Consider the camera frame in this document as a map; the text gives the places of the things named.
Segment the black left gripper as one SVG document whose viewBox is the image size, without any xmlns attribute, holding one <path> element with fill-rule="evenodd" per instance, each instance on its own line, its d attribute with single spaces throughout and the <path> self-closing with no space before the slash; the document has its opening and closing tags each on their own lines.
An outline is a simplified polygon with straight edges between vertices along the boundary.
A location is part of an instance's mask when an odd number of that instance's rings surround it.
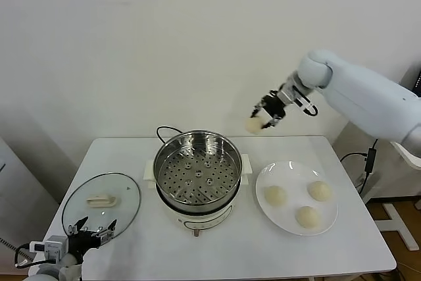
<svg viewBox="0 0 421 281">
<path fill-rule="evenodd" d="M 84 217 L 68 226 L 68 252 L 75 257 L 83 257 L 90 249 L 98 249 L 101 242 L 114 238 L 117 219 L 107 227 L 98 227 L 96 231 L 84 230 L 87 220 L 88 217 Z"/>
</svg>

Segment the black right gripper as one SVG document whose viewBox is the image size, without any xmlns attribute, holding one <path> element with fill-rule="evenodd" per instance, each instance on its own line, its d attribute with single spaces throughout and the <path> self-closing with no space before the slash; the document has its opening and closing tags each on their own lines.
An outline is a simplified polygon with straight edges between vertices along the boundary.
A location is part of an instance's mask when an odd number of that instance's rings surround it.
<svg viewBox="0 0 421 281">
<path fill-rule="evenodd" d="M 254 106 L 251 117 L 257 117 L 261 113 L 270 115 L 271 119 L 262 125 L 262 129 L 275 127 L 285 116 L 285 104 L 277 96 L 276 91 L 270 91 Z"/>
</svg>

